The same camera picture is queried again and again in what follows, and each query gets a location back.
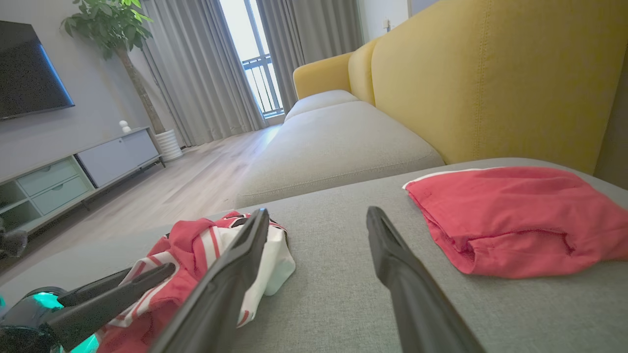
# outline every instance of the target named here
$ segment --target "potted plant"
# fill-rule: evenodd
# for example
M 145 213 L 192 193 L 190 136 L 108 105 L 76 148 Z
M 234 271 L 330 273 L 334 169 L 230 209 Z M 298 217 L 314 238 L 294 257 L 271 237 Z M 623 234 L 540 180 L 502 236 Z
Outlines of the potted plant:
M 139 0 L 74 0 L 73 3 L 79 4 L 80 12 L 62 21 L 65 31 L 70 36 L 78 33 L 92 40 L 102 50 L 106 60 L 114 54 L 120 58 L 148 113 L 164 160 L 182 156 L 174 130 L 166 131 L 163 127 L 141 77 L 129 58 L 129 51 L 134 47 L 142 49 L 144 40 L 153 36 L 143 26 L 144 21 L 153 20 L 133 8 L 141 8 Z

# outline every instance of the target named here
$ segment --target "metal railing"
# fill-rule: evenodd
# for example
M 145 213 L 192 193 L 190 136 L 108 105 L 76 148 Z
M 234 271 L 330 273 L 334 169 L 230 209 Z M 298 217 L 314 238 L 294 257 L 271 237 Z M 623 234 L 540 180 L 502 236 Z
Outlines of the metal railing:
M 253 96 L 264 117 L 283 114 L 279 91 L 273 82 L 275 76 L 273 67 L 270 67 L 272 63 L 270 54 L 242 62 Z

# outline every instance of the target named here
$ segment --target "white plant pot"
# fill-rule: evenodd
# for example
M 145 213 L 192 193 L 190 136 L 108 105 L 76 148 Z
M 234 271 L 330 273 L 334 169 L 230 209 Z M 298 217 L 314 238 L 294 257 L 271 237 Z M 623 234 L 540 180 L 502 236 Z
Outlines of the white plant pot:
M 176 140 L 174 130 L 168 130 L 165 133 L 155 135 L 157 143 L 161 148 L 161 157 L 164 162 L 172 161 L 183 156 L 179 142 Z

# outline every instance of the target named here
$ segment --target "white cabinet door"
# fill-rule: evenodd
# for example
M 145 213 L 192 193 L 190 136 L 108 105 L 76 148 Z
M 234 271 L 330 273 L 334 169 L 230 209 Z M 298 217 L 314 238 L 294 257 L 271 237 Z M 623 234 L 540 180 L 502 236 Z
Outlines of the white cabinet door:
M 138 131 L 122 137 L 126 149 L 135 165 L 140 166 L 159 155 L 147 130 Z
M 80 152 L 77 156 L 96 187 L 138 167 L 121 138 Z

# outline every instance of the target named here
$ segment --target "television screen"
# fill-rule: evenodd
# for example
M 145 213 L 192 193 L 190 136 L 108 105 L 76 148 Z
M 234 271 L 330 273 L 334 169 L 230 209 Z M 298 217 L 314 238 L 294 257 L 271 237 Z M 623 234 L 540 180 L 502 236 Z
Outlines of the television screen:
M 0 119 L 73 106 L 33 26 L 0 21 Z

